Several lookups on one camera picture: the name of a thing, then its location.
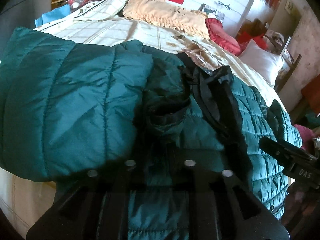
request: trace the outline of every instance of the bed sheet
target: bed sheet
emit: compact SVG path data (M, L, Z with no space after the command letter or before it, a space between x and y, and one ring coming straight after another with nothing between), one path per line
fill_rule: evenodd
M198 64L210 69L230 65L234 75L247 85L257 87L267 106L270 106L276 99L284 108L276 92L268 86L261 75L214 42L173 29L156 27L143 21L114 16L126 1L119 0L117 5L113 6L112 13L110 2L104 1L84 13L76 11L64 19L42 25L36 30L77 43L106 46L137 39L144 45L167 52L185 51L195 61L198 61ZM0 208L23 237L52 205L55 196L54 183L32 182L2 169L0 169L0 188L2 189Z

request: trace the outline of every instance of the wooden frame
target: wooden frame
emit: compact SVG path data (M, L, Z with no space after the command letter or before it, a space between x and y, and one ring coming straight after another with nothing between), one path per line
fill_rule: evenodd
M267 35L264 35L271 43L272 45L275 46L276 51L275 54L281 56L284 61L288 64L290 70L288 71L288 73L284 76L284 78L280 79L280 80L276 80L276 85L274 87L275 91L277 93L279 93L282 88L284 87L284 85L286 84L286 82L289 80L289 78L291 77L292 73L294 72L294 70L297 68L302 56L301 54L299 54L299 56L297 57L297 59L292 63L290 61L290 59L287 58L287 56L284 54L285 50L287 48L287 46L289 45L289 42L291 40L291 37L288 36L285 40L284 43L282 45L280 45L279 43L277 43L273 38L270 38Z

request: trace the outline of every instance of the white cushion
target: white cushion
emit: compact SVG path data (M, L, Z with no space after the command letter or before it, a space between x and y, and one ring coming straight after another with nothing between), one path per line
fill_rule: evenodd
M254 40L250 40L239 59L263 76L270 87L275 86L278 72L284 63L282 57L259 48Z

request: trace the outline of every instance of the black strap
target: black strap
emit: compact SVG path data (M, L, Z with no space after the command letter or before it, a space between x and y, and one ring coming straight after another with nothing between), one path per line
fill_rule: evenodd
M242 116L231 91L233 75L230 66L222 66L207 74L185 53L176 54L186 68L182 70L185 83L191 87L206 121L218 132L225 146L227 159L236 176L252 191L253 166L242 135Z

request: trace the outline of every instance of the teal puffer jacket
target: teal puffer jacket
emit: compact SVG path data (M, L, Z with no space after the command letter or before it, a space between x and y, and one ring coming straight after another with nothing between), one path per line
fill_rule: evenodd
M85 45L17 28L0 64L0 166L33 181L57 181L61 193L59 185L79 172L129 158L145 109L186 96L182 65L175 55L139 41ZM300 147L299 133L276 101L267 108L258 90L236 77L231 89L253 164L253 193L268 209L279 207L288 180L258 141L269 136ZM183 120L166 127L150 123L151 131L188 149L186 159L220 172L228 168L224 147L190 99ZM170 185L166 161L157 163L146 183ZM131 193L130 239L188 238L186 194L161 196ZM279 208L274 215L283 212Z

